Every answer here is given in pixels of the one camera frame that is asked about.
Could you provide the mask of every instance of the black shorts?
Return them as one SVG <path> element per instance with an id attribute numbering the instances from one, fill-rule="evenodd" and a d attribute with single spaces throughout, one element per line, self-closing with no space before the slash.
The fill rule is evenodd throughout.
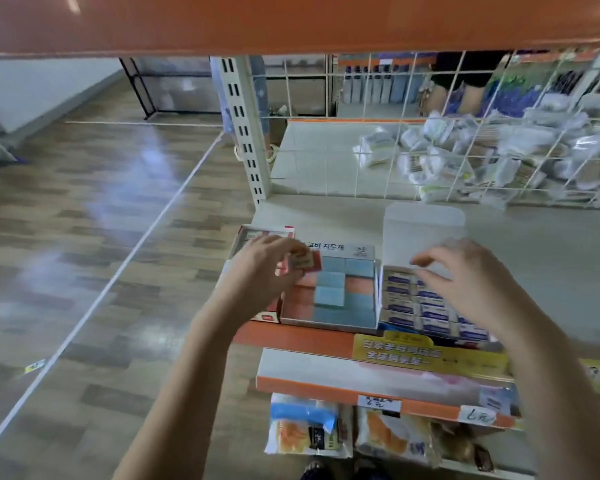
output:
<path id="1" fill-rule="evenodd" d="M 462 67 L 460 70 L 490 70 L 495 71 L 502 58 L 508 53 L 508 50 L 478 50 L 469 52 L 464 55 Z M 433 66 L 434 72 L 455 72 L 458 64 L 460 63 L 460 57 L 462 52 L 440 52 L 436 58 L 436 63 Z M 483 88 L 487 85 L 491 78 L 491 73 L 478 73 L 478 74 L 458 74 L 456 83 L 454 84 L 454 90 L 460 87 L 463 82 L 467 86 L 474 88 Z M 454 74 L 437 74 L 431 77 L 431 80 L 449 90 L 451 83 L 454 80 Z"/>

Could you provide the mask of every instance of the right hand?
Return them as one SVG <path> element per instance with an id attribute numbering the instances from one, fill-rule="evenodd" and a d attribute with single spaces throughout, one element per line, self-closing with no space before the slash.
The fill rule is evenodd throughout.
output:
<path id="1" fill-rule="evenodd" d="M 437 261 L 453 275 L 447 279 L 428 269 L 416 273 L 462 316 L 490 332 L 505 336 L 544 315 L 509 270 L 490 250 L 470 239 L 451 240 L 413 257 L 416 266 Z"/>

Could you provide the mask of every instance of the wooden floor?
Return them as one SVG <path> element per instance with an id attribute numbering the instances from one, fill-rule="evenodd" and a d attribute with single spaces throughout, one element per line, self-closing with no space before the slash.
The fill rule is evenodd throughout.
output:
<path id="1" fill-rule="evenodd" d="M 125 83 L 67 119 L 141 117 Z M 39 373 L 24 367 L 63 343 L 219 132 L 59 121 L 19 151 L 26 165 L 0 169 L 0 422 Z M 0 436 L 0 480 L 111 477 L 254 211 L 232 147 L 216 145 Z M 260 352 L 231 348 L 209 480 L 295 480 L 308 461 L 262 452 L 270 396 L 254 388 Z M 350 467 L 336 466 L 341 477 Z"/>

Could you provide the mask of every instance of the orange shelf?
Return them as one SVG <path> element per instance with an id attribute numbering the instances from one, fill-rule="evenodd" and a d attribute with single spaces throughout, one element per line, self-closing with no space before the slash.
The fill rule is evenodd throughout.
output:
<path id="1" fill-rule="evenodd" d="M 250 321 L 240 327 L 233 343 L 350 359 L 353 338 L 346 331 Z"/>
<path id="2" fill-rule="evenodd" d="M 279 392 L 282 394 L 295 395 L 298 397 L 311 397 L 330 403 L 357 405 L 359 395 L 368 395 L 369 392 L 360 392 L 336 387 L 327 387 L 319 384 L 309 384 L 302 382 L 289 381 L 286 379 L 268 378 L 258 376 L 256 378 L 256 388 L 263 392 Z M 425 401 L 416 401 L 414 399 L 405 399 L 403 397 L 378 395 L 375 397 L 385 397 L 401 401 L 400 412 L 402 414 L 412 414 L 416 416 L 425 416 L 428 418 L 443 419 L 448 421 L 457 421 L 460 407 L 448 406 L 446 404 L 427 403 Z M 497 414 L 493 423 L 494 428 L 513 428 L 521 429 L 520 418 L 515 416 L 506 416 Z"/>
<path id="3" fill-rule="evenodd" d="M 369 0 L 0 0 L 0 57 L 600 47 L 600 0 L 373 0 L 371 30 L 360 22 L 369 7 Z M 273 32 L 272 23 L 284 31 Z"/>

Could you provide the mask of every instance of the yellow label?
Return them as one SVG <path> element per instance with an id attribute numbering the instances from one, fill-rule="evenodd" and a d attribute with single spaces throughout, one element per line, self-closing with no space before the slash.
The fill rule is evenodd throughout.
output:
<path id="1" fill-rule="evenodd" d="M 356 334 L 352 358 L 419 371 L 512 382 L 506 354 L 438 347 L 424 335 L 386 332 L 384 337 Z"/>
<path id="2" fill-rule="evenodd" d="M 383 337 L 356 334 L 352 358 L 418 371 L 453 374 L 468 378 L 513 382 L 505 353 L 438 347 L 425 335 L 385 331 Z M 593 389 L 600 394 L 600 360 L 580 359 Z"/>

